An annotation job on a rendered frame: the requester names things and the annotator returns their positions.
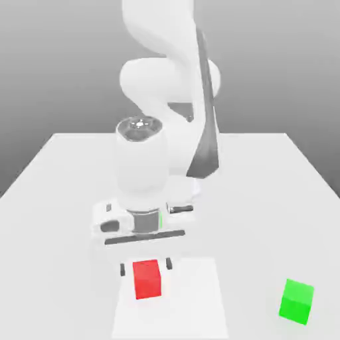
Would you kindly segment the small green cube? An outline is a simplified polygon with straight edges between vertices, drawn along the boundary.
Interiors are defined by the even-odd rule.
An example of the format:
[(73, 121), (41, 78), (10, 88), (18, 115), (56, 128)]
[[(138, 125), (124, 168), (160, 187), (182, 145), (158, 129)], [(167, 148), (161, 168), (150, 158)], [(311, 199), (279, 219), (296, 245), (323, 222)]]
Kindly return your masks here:
[(307, 325), (313, 294), (313, 286), (287, 279), (278, 315), (298, 324)]

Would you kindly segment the small red cube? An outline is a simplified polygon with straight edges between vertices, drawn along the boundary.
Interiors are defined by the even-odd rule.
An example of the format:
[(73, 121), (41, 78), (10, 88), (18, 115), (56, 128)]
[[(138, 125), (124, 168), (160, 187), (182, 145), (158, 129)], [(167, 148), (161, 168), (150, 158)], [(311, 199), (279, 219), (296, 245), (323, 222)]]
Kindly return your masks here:
[(133, 282), (136, 299), (161, 296), (161, 273), (156, 259), (133, 262)]

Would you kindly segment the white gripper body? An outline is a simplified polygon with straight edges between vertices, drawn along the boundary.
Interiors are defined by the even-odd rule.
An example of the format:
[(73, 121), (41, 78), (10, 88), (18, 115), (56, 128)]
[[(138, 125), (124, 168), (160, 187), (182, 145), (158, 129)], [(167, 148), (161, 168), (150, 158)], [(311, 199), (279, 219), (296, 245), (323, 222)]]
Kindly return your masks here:
[(113, 259), (154, 259), (184, 253), (187, 241), (188, 236), (184, 230), (170, 230), (154, 234), (107, 238), (104, 246)]

